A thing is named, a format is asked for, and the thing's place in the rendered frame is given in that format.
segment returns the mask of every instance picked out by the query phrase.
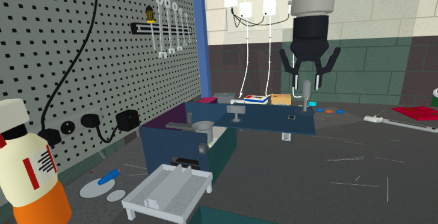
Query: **cinder block wall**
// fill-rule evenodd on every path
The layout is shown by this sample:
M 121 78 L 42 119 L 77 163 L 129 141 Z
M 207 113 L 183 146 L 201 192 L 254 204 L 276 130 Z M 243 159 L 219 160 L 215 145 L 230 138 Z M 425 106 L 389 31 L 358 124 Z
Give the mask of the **cinder block wall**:
M 223 8 L 223 1 L 206 0 L 212 94 L 239 95 L 247 62 L 246 31 L 227 32 L 226 17 L 231 13 Z M 329 14 L 328 39 L 330 45 L 341 47 L 342 52 L 332 73 L 323 76 L 322 88 L 312 90 L 310 99 L 430 106 L 432 92 L 438 88 L 437 1 L 335 0 L 335 10 Z M 291 44 L 293 28 L 271 33 L 267 94 L 292 94 L 291 75 L 284 72 L 279 49 Z M 268 30 L 249 31 L 252 43 L 242 97 L 265 94 L 268 35 Z M 326 53 L 321 59 L 323 67 L 328 59 Z M 300 82 L 308 79 L 313 85 L 315 74 L 315 66 L 304 62 Z M 300 89 L 301 86 L 294 92 L 296 96 L 301 95 Z

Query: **orange object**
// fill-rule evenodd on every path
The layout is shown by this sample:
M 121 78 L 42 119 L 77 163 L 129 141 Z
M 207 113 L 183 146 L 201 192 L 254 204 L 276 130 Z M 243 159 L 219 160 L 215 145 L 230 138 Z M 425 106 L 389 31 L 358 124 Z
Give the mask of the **orange object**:
M 68 223 L 72 216 L 64 187 L 59 181 L 40 199 L 13 209 L 18 224 L 62 224 Z
M 271 105 L 275 105 L 278 103 L 292 105 L 291 95 L 271 95 Z

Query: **gray perforated panel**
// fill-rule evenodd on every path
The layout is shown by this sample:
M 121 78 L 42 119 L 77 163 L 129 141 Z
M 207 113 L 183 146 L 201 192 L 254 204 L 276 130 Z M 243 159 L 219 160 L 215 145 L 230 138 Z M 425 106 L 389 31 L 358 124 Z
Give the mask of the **gray perforated panel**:
M 171 2 L 188 13 L 192 43 L 186 35 L 188 45 L 182 51 L 159 58 L 159 35 L 155 35 L 154 51 L 152 36 L 133 35 L 130 27 L 130 23 L 147 23 L 148 5 L 158 24 L 155 0 L 98 0 L 90 38 L 51 102 L 46 122 L 87 114 L 84 110 L 97 107 L 102 110 L 102 136 L 108 139 L 117 125 L 117 113 L 137 110 L 144 124 L 200 95 L 193 0 Z M 31 129 L 40 124 L 50 95 L 87 36 L 94 0 L 1 0 L 0 9 L 0 98 L 23 99 L 30 116 L 26 127 Z M 175 25 L 173 10 L 170 14 Z M 164 5 L 162 24 L 167 25 Z M 176 35 L 172 42 L 176 49 Z M 167 51 L 168 35 L 163 44 Z M 101 142 L 96 129 L 82 131 L 52 147 L 59 172 L 109 145 Z M 128 134 L 117 131 L 111 143 Z

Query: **magenta box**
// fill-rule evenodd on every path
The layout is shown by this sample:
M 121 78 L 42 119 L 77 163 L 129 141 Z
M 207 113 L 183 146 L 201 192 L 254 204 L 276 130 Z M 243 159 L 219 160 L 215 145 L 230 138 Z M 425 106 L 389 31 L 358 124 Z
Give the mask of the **magenta box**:
M 201 100 L 197 101 L 197 103 L 217 104 L 217 97 L 204 97 Z

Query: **gray box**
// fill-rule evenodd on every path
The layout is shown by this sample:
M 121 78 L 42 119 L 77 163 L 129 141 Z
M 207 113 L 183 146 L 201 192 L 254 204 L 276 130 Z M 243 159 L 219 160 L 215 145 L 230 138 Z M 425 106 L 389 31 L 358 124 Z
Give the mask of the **gray box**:
M 217 97 L 218 104 L 230 104 L 231 100 L 234 99 L 236 93 L 216 93 L 213 97 Z

